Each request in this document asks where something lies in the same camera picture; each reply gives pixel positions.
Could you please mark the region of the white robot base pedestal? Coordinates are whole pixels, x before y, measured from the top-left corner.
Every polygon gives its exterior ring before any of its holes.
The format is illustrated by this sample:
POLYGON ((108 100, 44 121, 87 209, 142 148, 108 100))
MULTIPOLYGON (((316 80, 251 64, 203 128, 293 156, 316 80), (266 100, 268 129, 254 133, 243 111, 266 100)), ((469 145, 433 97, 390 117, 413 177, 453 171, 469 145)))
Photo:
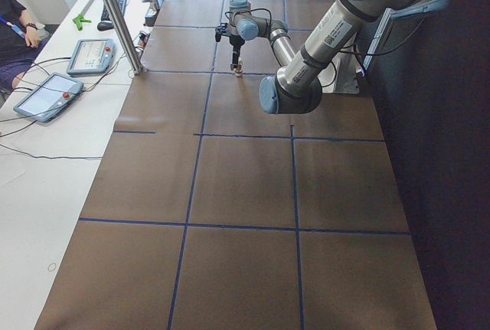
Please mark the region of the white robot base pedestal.
POLYGON ((353 55, 337 54, 334 57, 337 76, 334 84, 334 93, 359 94, 360 88, 357 80, 357 61, 353 55))

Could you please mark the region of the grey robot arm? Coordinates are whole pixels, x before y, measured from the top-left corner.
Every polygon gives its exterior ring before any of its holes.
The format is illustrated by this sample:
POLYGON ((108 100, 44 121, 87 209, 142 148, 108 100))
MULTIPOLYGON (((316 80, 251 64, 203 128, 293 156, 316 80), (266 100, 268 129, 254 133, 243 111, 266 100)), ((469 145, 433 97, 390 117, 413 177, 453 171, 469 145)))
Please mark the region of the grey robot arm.
POLYGON ((426 15, 444 9, 449 0, 335 0, 299 50, 292 46, 285 24, 253 15, 248 0, 230 0, 228 21, 215 29, 215 40, 229 39, 230 68, 239 73, 240 49, 246 41, 269 41, 280 68, 259 86, 260 105, 269 114, 302 114, 321 102, 318 75, 332 62, 365 22, 376 21, 388 8, 404 15, 426 15))

